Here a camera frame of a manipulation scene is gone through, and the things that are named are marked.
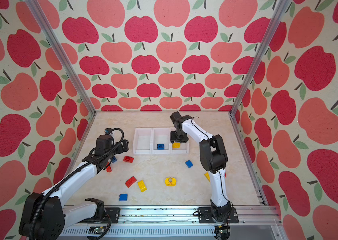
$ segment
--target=white plastic bin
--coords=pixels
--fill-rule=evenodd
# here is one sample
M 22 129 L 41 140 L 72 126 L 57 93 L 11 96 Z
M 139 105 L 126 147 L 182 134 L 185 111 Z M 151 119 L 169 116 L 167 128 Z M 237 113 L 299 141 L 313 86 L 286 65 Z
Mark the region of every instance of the white plastic bin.
M 179 148 L 173 148 L 170 142 L 170 131 L 174 127 L 136 128 L 133 138 L 133 153 L 139 154 L 187 154 L 189 142 L 181 143 Z M 157 149 L 157 144 L 164 144 L 164 149 Z

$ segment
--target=yellow round disc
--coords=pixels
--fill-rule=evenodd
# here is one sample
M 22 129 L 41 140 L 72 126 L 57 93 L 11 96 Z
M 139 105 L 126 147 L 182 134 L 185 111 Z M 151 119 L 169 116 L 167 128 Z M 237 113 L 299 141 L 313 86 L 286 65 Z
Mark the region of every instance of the yellow round disc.
M 176 179 L 174 177 L 167 177 L 165 179 L 165 184 L 168 186 L 168 187 L 174 187 L 175 184 L 176 184 Z

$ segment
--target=apple wallpaper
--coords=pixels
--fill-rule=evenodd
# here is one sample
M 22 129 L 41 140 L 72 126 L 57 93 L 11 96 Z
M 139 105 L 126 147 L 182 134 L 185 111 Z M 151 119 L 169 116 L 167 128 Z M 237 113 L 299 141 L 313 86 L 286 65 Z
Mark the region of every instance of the apple wallpaper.
M 294 0 L 280 26 L 235 118 L 288 238 L 338 240 L 338 0 Z
M 32 17 L 25 2 L 0 1 L 0 240 L 25 239 L 25 199 L 63 178 L 90 118 Z
M 72 66 L 97 111 L 228 111 L 278 2 L 60 0 L 43 11 L 67 55 L 78 56 Z M 272 51 L 285 25 L 277 36 Z

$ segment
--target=mounting plate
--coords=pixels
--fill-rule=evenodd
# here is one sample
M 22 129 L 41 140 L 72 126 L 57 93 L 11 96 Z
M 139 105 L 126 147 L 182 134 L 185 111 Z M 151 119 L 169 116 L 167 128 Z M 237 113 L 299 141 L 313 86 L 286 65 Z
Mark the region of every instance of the mounting plate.
M 201 213 L 200 216 L 198 216 L 198 220 L 200 223 L 216 223 L 211 217 L 207 218 L 203 216 L 202 214 L 210 214 L 211 215 L 211 208 L 210 207 L 199 207 L 198 213 Z M 230 216 L 229 216 L 229 223 L 239 223 L 237 210 L 233 208 L 231 210 Z

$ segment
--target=blue brick in bin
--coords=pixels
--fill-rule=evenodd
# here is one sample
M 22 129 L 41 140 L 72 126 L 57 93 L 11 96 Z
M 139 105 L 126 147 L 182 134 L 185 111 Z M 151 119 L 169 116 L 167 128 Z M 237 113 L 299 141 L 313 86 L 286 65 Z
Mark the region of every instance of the blue brick in bin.
M 193 166 L 193 164 L 191 163 L 190 160 L 185 162 L 186 166 L 188 166 L 189 168 L 191 168 Z
M 127 194 L 120 194 L 120 201 L 126 201 L 128 200 L 128 195 Z

